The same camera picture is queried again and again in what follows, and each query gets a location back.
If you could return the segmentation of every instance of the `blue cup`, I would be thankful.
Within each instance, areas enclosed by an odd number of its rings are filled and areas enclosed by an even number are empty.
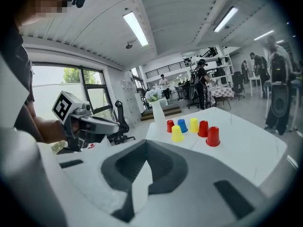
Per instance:
[[[179,120],[178,120],[178,125],[180,126],[181,132],[182,132],[182,133],[185,133],[185,132],[188,131],[188,128],[186,127],[186,124],[185,124],[185,120],[184,120],[184,119],[179,119]]]

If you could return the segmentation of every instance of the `white flowers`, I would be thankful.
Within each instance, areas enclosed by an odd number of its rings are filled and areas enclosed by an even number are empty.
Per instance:
[[[154,102],[162,98],[162,91],[160,89],[151,89],[146,92],[145,98],[148,102]]]

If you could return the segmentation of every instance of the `flower vase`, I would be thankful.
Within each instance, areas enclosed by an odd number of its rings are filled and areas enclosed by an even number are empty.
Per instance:
[[[151,106],[152,106],[153,117],[155,119],[157,127],[165,128],[166,119],[165,119],[163,109],[161,108],[160,101],[157,100],[157,101],[151,102]]]

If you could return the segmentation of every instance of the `fluorescent light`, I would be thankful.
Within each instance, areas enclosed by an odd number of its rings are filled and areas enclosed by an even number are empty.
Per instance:
[[[131,12],[129,14],[126,14],[123,16],[123,18],[128,23],[128,25],[130,26],[130,28],[132,29],[134,34],[137,36],[137,39],[140,41],[141,45],[142,46],[147,45],[148,42],[145,37],[145,34],[143,33],[143,30],[142,30],[136,16],[134,15],[134,13]]]
[[[271,33],[273,33],[273,32],[274,32],[274,30],[271,30],[271,31],[269,31],[269,32],[267,32],[267,33],[265,33],[265,34],[259,36],[258,38],[255,38],[254,40],[258,40],[258,39],[260,39],[260,38],[262,38],[262,37],[264,37],[264,36],[267,36],[268,34],[271,34]]]
[[[221,22],[217,25],[217,27],[214,28],[214,31],[219,32],[227,24],[227,22],[235,15],[236,12],[238,12],[238,9],[235,7],[231,7],[231,9],[227,12],[227,14],[221,20]]]

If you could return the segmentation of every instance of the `yellow cup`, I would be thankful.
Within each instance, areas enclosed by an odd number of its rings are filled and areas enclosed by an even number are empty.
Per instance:
[[[199,132],[199,124],[197,118],[191,118],[190,119],[190,132],[192,133],[198,133]]]
[[[171,128],[172,136],[171,139],[174,142],[180,142],[184,140],[184,136],[182,135],[181,128],[179,125],[175,125]]]

